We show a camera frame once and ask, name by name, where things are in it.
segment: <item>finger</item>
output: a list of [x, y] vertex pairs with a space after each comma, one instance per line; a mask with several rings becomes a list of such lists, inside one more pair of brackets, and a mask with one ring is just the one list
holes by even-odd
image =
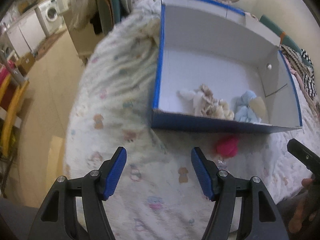
[[297, 208], [294, 212], [292, 219], [289, 221], [288, 229], [291, 233], [295, 234], [298, 233], [302, 227], [302, 213], [303, 213], [303, 206], [305, 204], [305, 199], [299, 201]]
[[309, 187], [312, 184], [313, 180], [312, 179], [303, 179], [301, 184], [303, 187]]
[[316, 215], [317, 215], [317, 212], [312, 213], [312, 214], [309, 216], [309, 221], [312, 222], [312, 221], [315, 219]]

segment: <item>tiled floor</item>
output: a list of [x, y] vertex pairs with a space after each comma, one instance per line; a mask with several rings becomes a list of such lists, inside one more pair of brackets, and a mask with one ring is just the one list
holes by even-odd
[[18, 159], [6, 187], [10, 200], [33, 207], [42, 203], [49, 144], [53, 135], [65, 137], [83, 69], [66, 31], [28, 73], [30, 85], [18, 114]]

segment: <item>white cabinet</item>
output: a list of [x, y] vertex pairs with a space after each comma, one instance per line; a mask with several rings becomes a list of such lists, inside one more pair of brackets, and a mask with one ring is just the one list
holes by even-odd
[[31, 51], [35, 52], [45, 34], [34, 10], [19, 21], [19, 28]]
[[24, 40], [18, 24], [7, 30], [6, 34], [8, 35], [8, 38], [19, 57], [22, 57], [26, 53], [30, 52], [30, 48]]

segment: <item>washing machine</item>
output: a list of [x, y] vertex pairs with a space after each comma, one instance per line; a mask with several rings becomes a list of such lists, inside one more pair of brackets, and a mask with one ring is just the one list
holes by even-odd
[[46, 0], [36, 8], [36, 14], [46, 37], [55, 33], [62, 25], [63, 19], [59, 13], [57, 0]]

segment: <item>patterned bedsheet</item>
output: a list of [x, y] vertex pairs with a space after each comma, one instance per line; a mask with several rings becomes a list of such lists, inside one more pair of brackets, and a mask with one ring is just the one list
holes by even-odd
[[[259, 176], [278, 203], [311, 173], [286, 150], [296, 138], [319, 152], [320, 127], [295, 78], [303, 129], [240, 135], [237, 156], [220, 161], [214, 143], [223, 134], [150, 129], [159, 39], [160, 0], [143, 0], [98, 44], [84, 71], [67, 131], [65, 173], [84, 176], [111, 158], [118, 146], [128, 157], [113, 196], [104, 203], [116, 239], [201, 239], [214, 203], [204, 197], [190, 161], [201, 147], [233, 176]], [[78, 219], [85, 224], [81, 198]], [[231, 230], [237, 229], [236, 202]]]

